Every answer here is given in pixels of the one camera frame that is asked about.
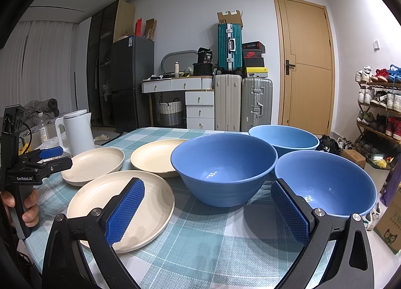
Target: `checkered tablecloth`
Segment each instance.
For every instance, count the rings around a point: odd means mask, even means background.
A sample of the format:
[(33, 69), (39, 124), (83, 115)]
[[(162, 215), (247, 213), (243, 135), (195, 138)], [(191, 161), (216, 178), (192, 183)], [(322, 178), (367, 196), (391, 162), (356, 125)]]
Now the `checkered tablecloth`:
[[(146, 143), (193, 139), (210, 133), (221, 132), (149, 127), (105, 146), (122, 149), (126, 160), (121, 170), (129, 170), (133, 169), (132, 152)], [(302, 249), (271, 200), (270, 181), (246, 204), (234, 208), (215, 208), (200, 202), (180, 177), (167, 182), (176, 201), (169, 225), (148, 245), (120, 256), (142, 289), (274, 288)], [(58, 213), (67, 213), (78, 189), (65, 183), (60, 173), (38, 188), (40, 227), (25, 244), (40, 270), (53, 219)], [(333, 247), (333, 242), (327, 245), (309, 288), (319, 283)], [(83, 249), (97, 283), (107, 288), (90, 250)]]

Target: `white bottle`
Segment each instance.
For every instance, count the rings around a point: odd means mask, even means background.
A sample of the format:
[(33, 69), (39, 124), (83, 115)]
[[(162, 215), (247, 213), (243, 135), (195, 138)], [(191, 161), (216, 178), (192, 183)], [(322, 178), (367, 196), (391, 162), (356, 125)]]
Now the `white bottle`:
[(42, 143), (47, 141), (48, 137), (47, 135), (49, 134), (47, 131), (47, 126), (45, 124), (45, 122), (43, 121), (43, 113), (39, 113), (39, 118), (41, 119), (40, 123), (39, 123), (39, 132), (41, 134), (41, 141)]
[(174, 65), (174, 77), (180, 77), (180, 65), (177, 61)]

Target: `plate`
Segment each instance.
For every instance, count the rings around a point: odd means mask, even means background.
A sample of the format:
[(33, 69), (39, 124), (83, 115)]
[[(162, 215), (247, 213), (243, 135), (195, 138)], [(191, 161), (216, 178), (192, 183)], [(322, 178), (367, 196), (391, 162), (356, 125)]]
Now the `plate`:
[(131, 154), (131, 163), (135, 169), (163, 178), (178, 176), (178, 172), (171, 165), (170, 158), (174, 149), (185, 141), (185, 139), (168, 139), (142, 145)]
[[(120, 194), (133, 177), (144, 182), (145, 196), (123, 238), (113, 244), (118, 254), (145, 246), (167, 226), (174, 211), (175, 198), (163, 178), (139, 170), (110, 173), (80, 188), (67, 209), (67, 217), (76, 218), (86, 216), (94, 208), (103, 208), (114, 195)], [(82, 240), (81, 243), (89, 247), (88, 242)]]
[(91, 180), (121, 168), (124, 152), (116, 148), (97, 148), (80, 153), (72, 158), (73, 166), (61, 172), (70, 185), (84, 186)]

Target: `kettle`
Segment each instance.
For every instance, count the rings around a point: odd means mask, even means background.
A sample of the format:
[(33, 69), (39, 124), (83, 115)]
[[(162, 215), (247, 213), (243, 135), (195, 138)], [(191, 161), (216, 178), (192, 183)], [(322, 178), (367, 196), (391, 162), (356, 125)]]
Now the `kettle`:
[[(60, 125), (63, 125), (65, 129), (67, 147), (63, 145), (61, 139)], [(95, 149), (91, 131), (91, 113), (88, 113), (86, 109), (73, 111), (65, 114), (62, 118), (57, 118), (55, 126), (59, 145), (71, 156), (74, 157), (82, 152)]]

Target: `white curtain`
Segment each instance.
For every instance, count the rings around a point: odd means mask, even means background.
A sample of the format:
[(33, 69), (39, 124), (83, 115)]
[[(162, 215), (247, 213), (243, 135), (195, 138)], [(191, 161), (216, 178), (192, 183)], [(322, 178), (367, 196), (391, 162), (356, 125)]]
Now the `white curtain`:
[(75, 26), (76, 23), (60, 21), (17, 24), (0, 51), (2, 111), (6, 105), (50, 98), (58, 101), (61, 112), (72, 111), (71, 48)]

